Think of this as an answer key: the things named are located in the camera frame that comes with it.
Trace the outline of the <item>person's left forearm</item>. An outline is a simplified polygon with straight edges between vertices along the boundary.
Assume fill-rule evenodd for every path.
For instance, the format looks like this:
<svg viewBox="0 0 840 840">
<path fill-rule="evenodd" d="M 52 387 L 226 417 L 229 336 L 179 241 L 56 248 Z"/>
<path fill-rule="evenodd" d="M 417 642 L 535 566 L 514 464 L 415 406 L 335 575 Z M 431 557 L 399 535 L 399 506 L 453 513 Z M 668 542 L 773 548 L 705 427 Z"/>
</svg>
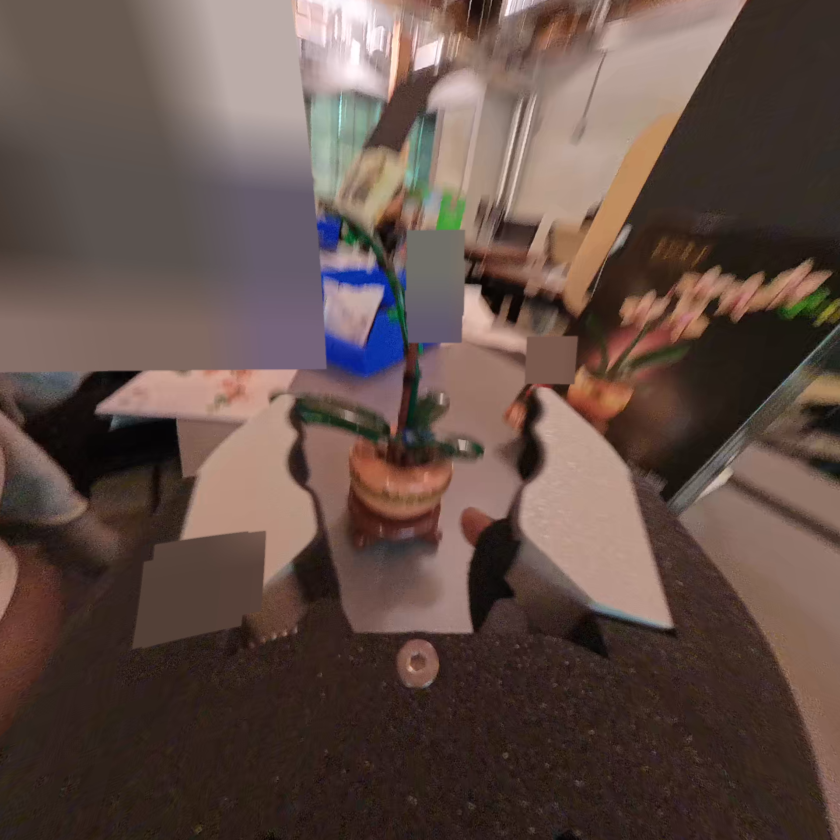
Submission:
<svg viewBox="0 0 840 840">
<path fill-rule="evenodd" d="M 24 430 L 24 415 L 2 379 L 2 535 L 29 540 L 90 574 L 110 568 L 120 536 L 91 509 L 68 474 Z"/>
</svg>

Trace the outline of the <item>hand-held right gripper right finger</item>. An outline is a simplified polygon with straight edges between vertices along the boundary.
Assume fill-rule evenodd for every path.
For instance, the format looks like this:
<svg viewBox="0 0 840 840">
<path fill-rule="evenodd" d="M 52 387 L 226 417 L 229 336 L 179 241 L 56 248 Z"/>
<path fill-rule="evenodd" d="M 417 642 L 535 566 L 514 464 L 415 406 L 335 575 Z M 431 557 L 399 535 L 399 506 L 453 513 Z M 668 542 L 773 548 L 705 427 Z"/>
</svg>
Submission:
<svg viewBox="0 0 840 840">
<path fill-rule="evenodd" d="M 628 468 L 555 391 L 535 387 L 530 403 L 522 454 L 535 456 L 532 472 L 473 548 L 473 630 L 503 603 L 532 632 L 576 632 L 596 616 L 673 632 Z"/>
</svg>

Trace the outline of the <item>white paper bag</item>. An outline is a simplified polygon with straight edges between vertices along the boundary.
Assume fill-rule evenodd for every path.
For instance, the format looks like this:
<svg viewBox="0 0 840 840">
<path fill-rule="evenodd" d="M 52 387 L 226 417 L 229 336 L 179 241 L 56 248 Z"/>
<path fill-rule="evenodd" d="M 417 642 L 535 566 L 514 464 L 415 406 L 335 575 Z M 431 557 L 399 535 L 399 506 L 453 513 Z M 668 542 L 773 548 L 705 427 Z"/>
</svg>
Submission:
<svg viewBox="0 0 840 840">
<path fill-rule="evenodd" d="M 380 310 L 384 288 L 322 279 L 324 332 L 328 338 L 364 347 Z"/>
</svg>

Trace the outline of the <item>grey desk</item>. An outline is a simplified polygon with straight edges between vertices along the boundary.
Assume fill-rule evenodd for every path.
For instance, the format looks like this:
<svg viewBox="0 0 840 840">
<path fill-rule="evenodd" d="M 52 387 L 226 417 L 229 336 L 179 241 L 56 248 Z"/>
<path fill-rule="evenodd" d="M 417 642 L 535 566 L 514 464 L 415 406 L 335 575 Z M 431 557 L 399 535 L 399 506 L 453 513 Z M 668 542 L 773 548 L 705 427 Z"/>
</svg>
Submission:
<svg viewBox="0 0 840 840">
<path fill-rule="evenodd" d="M 469 506 L 496 514 L 509 513 L 525 480 L 518 469 L 518 446 L 524 441 L 501 419 L 502 409 L 522 384 L 523 364 L 500 350 L 459 343 L 427 351 L 422 368 L 423 380 L 430 387 L 454 398 L 454 406 L 442 420 L 441 433 L 476 433 L 486 447 L 484 457 L 474 465 L 454 467 L 454 477 L 442 500 L 438 523 L 442 540 L 438 547 L 412 541 L 356 549 L 348 513 L 351 440 L 326 427 L 310 427 L 303 432 L 308 486 L 320 506 L 343 609 L 358 633 L 470 633 L 468 567 L 473 549 L 460 533 L 459 516 Z M 402 379 L 397 365 L 369 378 L 333 369 L 299 371 L 290 390 L 273 394 L 262 410 L 271 401 L 293 401 L 295 396 L 311 392 L 335 394 L 384 413 L 398 398 Z M 234 423 L 220 419 L 139 418 L 176 421 L 183 474 L 196 477 L 215 448 L 252 416 Z M 655 555 L 651 542 L 653 525 L 645 524 L 645 528 Z M 667 592 L 665 560 L 655 560 L 675 620 L 677 601 L 676 595 Z M 292 571 L 278 584 L 264 587 L 267 603 L 276 602 L 291 591 L 291 575 Z"/>
</svg>

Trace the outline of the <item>orchid instruction booklet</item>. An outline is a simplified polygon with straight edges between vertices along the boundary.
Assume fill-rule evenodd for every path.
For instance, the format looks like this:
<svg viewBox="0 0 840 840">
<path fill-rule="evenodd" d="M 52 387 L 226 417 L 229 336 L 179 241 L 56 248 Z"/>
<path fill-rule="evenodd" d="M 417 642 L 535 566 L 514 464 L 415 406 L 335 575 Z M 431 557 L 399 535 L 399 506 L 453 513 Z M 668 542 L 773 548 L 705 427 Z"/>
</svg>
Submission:
<svg viewBox="0 0 840 840">
<path fill-rule="evenodd" d="M 241 422 L 290 390 L 295 370 L 143 371 L 97 406 L 101 416 Z"/>
</svg>

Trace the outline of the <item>curved wooden panel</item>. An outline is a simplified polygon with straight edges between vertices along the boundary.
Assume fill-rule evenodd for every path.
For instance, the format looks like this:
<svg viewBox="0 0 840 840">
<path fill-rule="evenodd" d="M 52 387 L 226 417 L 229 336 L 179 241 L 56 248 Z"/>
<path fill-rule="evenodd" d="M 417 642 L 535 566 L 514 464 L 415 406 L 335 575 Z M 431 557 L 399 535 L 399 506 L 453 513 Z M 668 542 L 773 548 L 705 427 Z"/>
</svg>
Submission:
<svg viewBox="0 0 840 840">
<path fill-rule="evenodd" d="M 655 120 L 635 139 L 625 154 L 566 275 L 561 297 L 566 310 L 573 317 L 579 316 L 585 308 L 593 279 L 619 238 L 681 113 L 670 112 Z"/>
</svg>

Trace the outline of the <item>brick orchid plant model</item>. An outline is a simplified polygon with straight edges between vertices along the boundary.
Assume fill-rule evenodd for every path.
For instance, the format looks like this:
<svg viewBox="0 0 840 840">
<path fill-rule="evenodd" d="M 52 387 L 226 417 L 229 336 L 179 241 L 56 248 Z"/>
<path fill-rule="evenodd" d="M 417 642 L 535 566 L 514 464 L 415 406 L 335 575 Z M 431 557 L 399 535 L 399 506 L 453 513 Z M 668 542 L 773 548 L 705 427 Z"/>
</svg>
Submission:
<svg viewBox="0 0 840 840">
<path fill-rule="evenodd" d="M 485 448 L 470 437 L 436 436 L 434 426 L 448 413 L 450 401 L 444 392 L 419 392 L 422 352 L 418 343 L 408 340 L 405 291 L 393 257 L 370 224 L 336 203 L 326 209 L 369 248 L 392 291 L 404 350 L 401 402 L 395 426 L 366 406 L 329 394 L 295 396 L 290 417 L 299 426 L 332 427 L 354 436 L 348 512 L 357 549 L 412 541 L 438 546 L 442 499 L 453 479 L 454 464 L 482 459 Z"/>
</svg>

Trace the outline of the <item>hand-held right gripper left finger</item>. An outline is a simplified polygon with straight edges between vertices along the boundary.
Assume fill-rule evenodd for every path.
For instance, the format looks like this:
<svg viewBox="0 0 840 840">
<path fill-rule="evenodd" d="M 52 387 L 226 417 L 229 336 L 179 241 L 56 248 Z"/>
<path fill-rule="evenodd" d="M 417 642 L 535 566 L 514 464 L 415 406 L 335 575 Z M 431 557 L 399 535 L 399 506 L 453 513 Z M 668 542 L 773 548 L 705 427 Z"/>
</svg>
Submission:
<svg viewBox="0 0 840 840">
<path fill-rule="evenodd" d="M 332 567 L 317 498 L 308 486 L 294 401 L 271 401 L 234 430 L 199 468 L 181 539 L 264 532 L 264 584 L 291 571 L 302 587 L 331 587 Z"/>
</svg>

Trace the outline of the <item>black orchid set box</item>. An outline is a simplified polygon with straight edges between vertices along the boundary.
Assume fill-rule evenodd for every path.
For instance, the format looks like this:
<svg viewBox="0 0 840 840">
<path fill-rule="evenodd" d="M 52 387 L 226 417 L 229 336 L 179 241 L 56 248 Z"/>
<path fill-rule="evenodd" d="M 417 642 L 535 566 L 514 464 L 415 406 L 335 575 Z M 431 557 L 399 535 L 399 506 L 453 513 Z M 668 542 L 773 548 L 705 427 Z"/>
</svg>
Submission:
<svg viewBox="0 0 840 840">
<path fill-rule="evenodd" d="M 573 322 L 605 436 L 675 511 L 838 345 L 839 3 L 746 2 Z"/>
</svg>

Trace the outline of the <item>person's right hand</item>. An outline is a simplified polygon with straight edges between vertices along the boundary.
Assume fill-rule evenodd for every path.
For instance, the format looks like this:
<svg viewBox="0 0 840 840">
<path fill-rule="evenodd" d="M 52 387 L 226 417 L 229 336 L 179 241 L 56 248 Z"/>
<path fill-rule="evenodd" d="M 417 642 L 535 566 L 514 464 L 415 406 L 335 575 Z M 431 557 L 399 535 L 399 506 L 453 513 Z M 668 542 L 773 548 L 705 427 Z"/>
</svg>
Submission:
<svg viewBox="0 0 840 840">
<path fill-rule="evenodd" d="M 481 535 L 497 520 L 476 507 L 468 507 L 462 511 L 459 525 L 467 543 L 475 548 Z"/>
</svg>

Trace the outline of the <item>blue plastic bin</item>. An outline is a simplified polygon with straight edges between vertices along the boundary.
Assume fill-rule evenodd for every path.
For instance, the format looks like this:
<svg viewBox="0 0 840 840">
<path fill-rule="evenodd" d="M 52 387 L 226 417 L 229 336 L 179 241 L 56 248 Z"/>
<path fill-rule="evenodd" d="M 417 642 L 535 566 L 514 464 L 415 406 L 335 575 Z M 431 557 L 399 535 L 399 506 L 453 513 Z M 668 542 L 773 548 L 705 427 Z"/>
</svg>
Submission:
<svg viewBox="0 0 840 840">
<path fill-rule="evenodd" d="M 360 241 L 355 230 L 341 217 L 321 216 L 318 219 L 318 235 L 321 246 L 321 283 L 323 278 L 331 278 L 354 285 L 381 284 L 385 290 L 364 347 L 354 347 L 328 338 L 324 333 L 328 364 L 361 377 L 376 375 L 393 367 L 403 360 L 404 344 L 390 276 L 394 276 L 402 291 L 406 287 L 405 271 L 393 263 L 394 246 L 400 243 L 393 226 L 386 224 L 384 230 L 374 234 L 376 248 L 391 263 L 391 272 L 383 270 L 375 250 L 367 242 Z"/>
</svg>

